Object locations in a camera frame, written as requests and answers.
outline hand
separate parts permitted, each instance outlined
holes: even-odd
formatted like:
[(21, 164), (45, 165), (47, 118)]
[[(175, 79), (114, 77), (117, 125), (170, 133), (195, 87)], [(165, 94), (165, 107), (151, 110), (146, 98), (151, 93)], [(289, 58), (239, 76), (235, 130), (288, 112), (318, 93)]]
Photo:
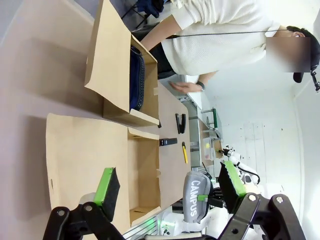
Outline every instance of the hand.
[(192, 83), (192, 82), (169, 82), (170, 86), (177, 90), (180, 93), (187, 94), (187, 93), (196, 93), (201, 92), (202, 87), (198, 84)]

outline cardboard sheet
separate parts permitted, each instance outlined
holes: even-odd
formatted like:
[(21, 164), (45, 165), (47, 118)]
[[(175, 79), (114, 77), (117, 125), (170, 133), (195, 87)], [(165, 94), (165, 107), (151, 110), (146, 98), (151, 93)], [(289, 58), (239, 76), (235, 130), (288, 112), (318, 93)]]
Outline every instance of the cardboard sheet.
[[(145, 62), (144, 102), (130, 110), (130, 47), (141, 51)], [(85, 87), (104, 97), (103, 117), (131, 126), (159, 124), (156, 59), (137, 41), (109, 0), (100, 0), (94, 21)]]
[(46, 162), (51, 208), (76, 208), (83, 195), (97, 190), (104, 168), (115, 167), (120, 190), (112, 223), (125, 233), (131, 223), (160, 210), (158, 151), (158, 135), (106, 120), (49, 114)]

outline tabletop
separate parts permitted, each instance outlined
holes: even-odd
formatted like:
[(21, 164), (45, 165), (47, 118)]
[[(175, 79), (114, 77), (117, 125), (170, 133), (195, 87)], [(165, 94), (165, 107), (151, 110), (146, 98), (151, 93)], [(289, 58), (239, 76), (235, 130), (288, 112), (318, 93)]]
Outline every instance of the tabletop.
[[(189, 116), (187, 108), (161, 83), (158, 83), (158, 102), (161, 128), (146, 126), (137, 129), (157, 134), (160, 139), (177, 138), (177, 144), (159, 147), (161, 208), (165, 209), (183, 197), (185, 177), (191, 171)], [(186, 127), (183, 134), (178, 134), (176, 114), (186, 115)], [(185, 142), (187, 164), (184, 159), (182, 142)]]

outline navy blue bag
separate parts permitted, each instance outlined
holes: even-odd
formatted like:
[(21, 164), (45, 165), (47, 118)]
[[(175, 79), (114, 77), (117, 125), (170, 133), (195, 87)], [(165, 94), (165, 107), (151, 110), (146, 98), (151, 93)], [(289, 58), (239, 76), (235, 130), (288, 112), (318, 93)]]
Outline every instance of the navy blue bag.
[(134, 46), (130, 49), (130, 110), (139, 111), (144, 104), (145, 61)]

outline white sweater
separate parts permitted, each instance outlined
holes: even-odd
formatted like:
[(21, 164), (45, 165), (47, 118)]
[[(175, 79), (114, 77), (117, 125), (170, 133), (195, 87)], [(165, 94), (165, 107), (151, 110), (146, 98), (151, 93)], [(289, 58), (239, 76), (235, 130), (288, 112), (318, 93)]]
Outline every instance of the white sweater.
[(267, 17), (262, 0), (188, 0), (173, 17), (182, 29), (177, 35), (273, 31), (162, 41), (172, 69), (190, 76), (256, 62), (265, 55), (266, 37), (280, 26)]

